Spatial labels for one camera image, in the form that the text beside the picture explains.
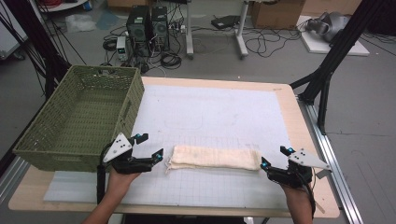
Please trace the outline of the person's right hand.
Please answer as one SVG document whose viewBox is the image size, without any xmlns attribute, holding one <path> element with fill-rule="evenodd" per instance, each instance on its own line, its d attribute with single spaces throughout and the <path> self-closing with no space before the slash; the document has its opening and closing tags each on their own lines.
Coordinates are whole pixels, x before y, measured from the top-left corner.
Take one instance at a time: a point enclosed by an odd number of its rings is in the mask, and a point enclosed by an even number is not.
<svg viewBox="0 0 396 224">
<path fill-rule="evenodd" d="M 281 185 L 285 195 L 286 202 L 290 208 L 310 207 L 310 197 L 304 188 L 295 189 L 287 185 Z"/>
</svg>

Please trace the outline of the grey headset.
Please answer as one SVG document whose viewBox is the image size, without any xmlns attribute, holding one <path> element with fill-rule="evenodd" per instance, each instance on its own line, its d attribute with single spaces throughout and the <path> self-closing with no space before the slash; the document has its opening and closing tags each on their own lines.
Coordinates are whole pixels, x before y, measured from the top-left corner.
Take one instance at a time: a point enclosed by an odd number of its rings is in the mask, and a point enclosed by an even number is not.
<svg viewBox="0 0 396 224">
<path fill-rule="evenodd" d="M 326 42 L 330 43 L 338 36 L 349 22 L 349 17 L 340 12 L 324 12 L 318 18 L 309 19 L 305 29 L 307 31 L 314 31 L 321 36 Z"/>
</svg>

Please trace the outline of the person's left hand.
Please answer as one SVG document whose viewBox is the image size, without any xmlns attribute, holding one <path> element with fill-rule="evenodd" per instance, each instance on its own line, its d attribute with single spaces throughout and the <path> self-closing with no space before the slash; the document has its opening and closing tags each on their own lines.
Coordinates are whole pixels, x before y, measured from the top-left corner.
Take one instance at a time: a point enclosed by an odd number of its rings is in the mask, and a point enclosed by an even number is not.
<svg viewBox="0 0 396 224">
<path fill-rule="evenodd" d="M 135 174 L 119 174 L 115 169 L 110 171 L 106 195 L 112 199 L 121 200 L 129 190 L 131 183 L 140 176 Z"/>
</svg>

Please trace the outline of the flat black device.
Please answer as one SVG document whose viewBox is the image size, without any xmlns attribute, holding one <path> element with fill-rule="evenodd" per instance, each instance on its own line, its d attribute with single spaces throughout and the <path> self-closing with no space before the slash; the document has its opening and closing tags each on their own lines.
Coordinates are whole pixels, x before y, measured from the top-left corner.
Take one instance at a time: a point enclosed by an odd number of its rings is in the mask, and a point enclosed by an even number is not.
<svg viewBox="0 0 396 224">
<path fill-rule="evenodd" d="M 229 15 L 221 18 L 215 18 L 214 20 L 211 21 L 211 24 L 217 29 L 223 30 L 226 28 L 234 27 L 239 23 L 239 21 L 240 21 L 239 16 Z"/>
</svg>

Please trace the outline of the cardboard box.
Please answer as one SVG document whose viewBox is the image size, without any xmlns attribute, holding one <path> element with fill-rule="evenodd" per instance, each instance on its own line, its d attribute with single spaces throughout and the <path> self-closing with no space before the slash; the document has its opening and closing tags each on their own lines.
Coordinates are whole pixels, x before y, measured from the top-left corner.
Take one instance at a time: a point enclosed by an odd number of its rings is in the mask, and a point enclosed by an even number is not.
<svg viewBox="0 0 396 224">
<path fill-rule="evenodd" d="M 306 0 L 274 0 L 255 2 L 251 20 L 257 29 L 294 30 L 303 11 Z"/>
</svg>

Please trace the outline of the white desk leg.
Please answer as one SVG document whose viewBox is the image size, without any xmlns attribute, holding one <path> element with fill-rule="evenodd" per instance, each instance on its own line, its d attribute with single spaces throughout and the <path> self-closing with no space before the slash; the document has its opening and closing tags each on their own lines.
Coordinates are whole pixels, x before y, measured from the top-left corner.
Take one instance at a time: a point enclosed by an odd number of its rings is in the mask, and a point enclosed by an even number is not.
<svg viewBox="0 0 396 224">
<path fill-rule="evenodd" d="M 186 10 L 187 10 L 187 19 L 186 19 L 186 51 L 189 59 L 193 59 L 193 41 L 192 41 L 192 33 L 191 33 L 191 0 L 186 0 Z"/>
<path fill-rule="evenodd" d="M 242 7 L 241 7 L 241 13 L 240 13 L 240 19 L 239 19 L 239 26 L 238 26 L 238 29 L 235 31 L 235 40 L 236 40 L 236 43 L 240 50 L 240 59 L 244 59 L 248 56 L 248 50 L 247 50 L 247 47 L 245 44 L 245 40 L 243 38 L 245 21 L 246 21 L 247 14 L 248 14 L 248 6 L 249 6 L 249 1 L 243 0 Z"/>
</svg>

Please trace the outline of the grey power supply unit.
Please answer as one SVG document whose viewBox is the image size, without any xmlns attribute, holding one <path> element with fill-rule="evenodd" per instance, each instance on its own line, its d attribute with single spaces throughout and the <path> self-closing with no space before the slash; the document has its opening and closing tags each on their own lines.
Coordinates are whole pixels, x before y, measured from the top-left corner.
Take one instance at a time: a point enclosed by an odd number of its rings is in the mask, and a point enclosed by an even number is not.
<svg viewBox="0 0 396 224">
<path fill-rule="evenodd" d="M 127 39 L 125 36 L 119 36 L 117 38 L 116 51 L 118 53 L 119 59 L 122 62 L 126 62 L 128 60 L 129 53 L 128 53 L 128 46 L 127 46 Z"/>
</svg>

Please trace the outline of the black metal stand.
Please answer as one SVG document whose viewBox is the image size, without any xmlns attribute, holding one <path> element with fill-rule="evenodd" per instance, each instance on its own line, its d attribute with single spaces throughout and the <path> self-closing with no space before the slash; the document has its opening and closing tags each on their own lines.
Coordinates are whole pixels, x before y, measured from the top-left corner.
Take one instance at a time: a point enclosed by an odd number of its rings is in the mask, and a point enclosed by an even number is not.
<svg viewBox="0 0 396 224">
<path fill-rule="evenodd" d="M 45 79 L 43 92 L 45 97 L 49 99 L 64 78 L 71 64 L 61 56 L 60 52 L 53 45 L 29 0 L 0 0 L 1 7 L 7 7 L 7 10 L 5 10 L 5 14 L 0 12 L 0 22 L 2 22 L 27 53 L 36 74 Z M 12 25 L 8 13 L 14 16 L 35 51 L 22 40 L 21 35 Z"/>
<path fill-rule="evenodd" d="M 386 2 L 387 0 L 361 0 L 320 66 L 310 75 L 290 84 L 293 89 L 307 85 L 298 95 L 298 99 L 306 105 L 313 105 L 320 95 L 317 126 L 321 134 L 326 134 L 325 121 L 332 75 Z"/>
</svg>

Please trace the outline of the cream towel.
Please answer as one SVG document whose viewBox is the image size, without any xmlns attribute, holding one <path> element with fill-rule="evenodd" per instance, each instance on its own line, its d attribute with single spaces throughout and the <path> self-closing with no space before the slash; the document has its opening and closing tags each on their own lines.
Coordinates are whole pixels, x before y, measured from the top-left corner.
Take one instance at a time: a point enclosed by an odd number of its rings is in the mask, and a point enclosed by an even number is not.
<svg viewBox="0 0 396 224">
<path fill-rule="evenodd" d="M 166 171 L 228 168 L 258 171 L 262 155 L 255 149 L 175 146 Z"/>
</svg>

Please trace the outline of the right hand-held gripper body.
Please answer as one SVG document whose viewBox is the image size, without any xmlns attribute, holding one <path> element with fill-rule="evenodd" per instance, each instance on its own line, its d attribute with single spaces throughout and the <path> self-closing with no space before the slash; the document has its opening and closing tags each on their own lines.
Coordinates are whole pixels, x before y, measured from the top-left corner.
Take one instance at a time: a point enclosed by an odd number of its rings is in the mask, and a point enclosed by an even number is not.
<svg viewBox="0 0 396 224">
<path fill-rule="evenodd" d="M 289 164 L 287 169 L 280 169 L 273 166 L 274 171 L 267 174 L 267 177 L 271 181 L 292 188 L 300 188 L 312 181 L 313 168 L 321 169 L 321 171 L 317 173 L 318 178 L 322 178 L 332 172 L 329 164 L 303 148 L 287 157 Z"/>
</svg>

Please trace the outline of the green woven basket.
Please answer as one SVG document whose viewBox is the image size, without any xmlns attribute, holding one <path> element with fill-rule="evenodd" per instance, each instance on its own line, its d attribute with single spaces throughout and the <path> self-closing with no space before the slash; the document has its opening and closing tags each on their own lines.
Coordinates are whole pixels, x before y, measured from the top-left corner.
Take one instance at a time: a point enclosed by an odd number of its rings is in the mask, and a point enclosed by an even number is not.
<svg viewBox="0 0 396 224">
<path fill-rule="evenodd" d="M 105 145 L 132 134 L 144 91 L 137 68 L 73 65 L 13 152 L 43 171 L 94 172 Z"/>
</svg>

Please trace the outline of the clear plastic bag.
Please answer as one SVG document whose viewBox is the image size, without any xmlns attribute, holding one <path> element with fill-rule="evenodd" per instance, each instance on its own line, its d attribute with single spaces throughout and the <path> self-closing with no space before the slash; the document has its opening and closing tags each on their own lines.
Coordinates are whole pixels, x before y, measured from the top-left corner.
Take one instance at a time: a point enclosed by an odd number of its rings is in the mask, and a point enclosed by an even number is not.
<svg viewBox="0 0 396 224">
<path fill-rule="evenodd" d="M 90 15 L 74 14 L 65 18 L 68 33 L 89 32 L 96 28 Z"/>
</svg>

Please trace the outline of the aluminium rail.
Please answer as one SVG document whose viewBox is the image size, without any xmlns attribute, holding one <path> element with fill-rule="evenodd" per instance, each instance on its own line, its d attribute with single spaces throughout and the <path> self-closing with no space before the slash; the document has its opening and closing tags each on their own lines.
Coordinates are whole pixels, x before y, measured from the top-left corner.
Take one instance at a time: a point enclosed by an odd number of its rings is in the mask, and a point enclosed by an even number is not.
<svg viewBox="0 0 396 224">
<path fill-rule="evenodd" d="M 298 104 L 307 116 L 308 126 L 312 129 L 314 140 L 318 144 L 320 156 L 330 165 L 330 174 L 333 188 L 336 191 L 336 199 L 341 205 L 341 211 L 346 217 L 348 224 L 364 224 L 361 213 L 351 194 L 347 181 L 339 162 L 333 152 L 330 139 L 326 133 L 322 133 L 317 125 L 318 112 L 313 105 L 307 105 L 298 100 Z"/>
</svg>

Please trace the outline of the black computer tower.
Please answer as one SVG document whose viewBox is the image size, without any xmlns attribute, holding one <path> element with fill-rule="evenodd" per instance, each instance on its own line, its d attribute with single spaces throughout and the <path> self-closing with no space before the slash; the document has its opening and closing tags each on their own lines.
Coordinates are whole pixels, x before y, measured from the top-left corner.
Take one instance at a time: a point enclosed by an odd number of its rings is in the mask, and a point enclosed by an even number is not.
<svg viewBox="0 0 396 224">
<path fill-rule="evenodd" d="M 150 25 L 149 7 L 132 6 L 126 27 L 134 54 L 137 56 L 149 56 L 149 41 L 152 38 Z"/>
<path fill-rule="evenodd" d="M 170 47 L 167 7 L 154 7 L 151 11 L 151 21 L 156 46 L 162 51 L 168 51 Z"/>
</svg>

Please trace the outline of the white grid mat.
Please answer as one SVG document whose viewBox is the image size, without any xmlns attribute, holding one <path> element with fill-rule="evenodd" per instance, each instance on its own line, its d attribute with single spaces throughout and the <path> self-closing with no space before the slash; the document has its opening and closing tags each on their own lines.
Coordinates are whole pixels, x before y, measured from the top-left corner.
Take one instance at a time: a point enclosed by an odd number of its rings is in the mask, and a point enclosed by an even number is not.
<svg viewBox="0 0 396 224">
<path fill-rule="evenodd" d="M 171 169 L 176 146 L 255 149 L 273 166 L 284 168 L 279 151 L 290 139 L 272 91 L 147 85 L 133 128 L 148 140 L 134 146 L 145 158 L 162 149 L 163 161 L 140 175 L 123 203 L 209 208 L 284 209 L 280 186 L 258 169 Z"/>
</svg>

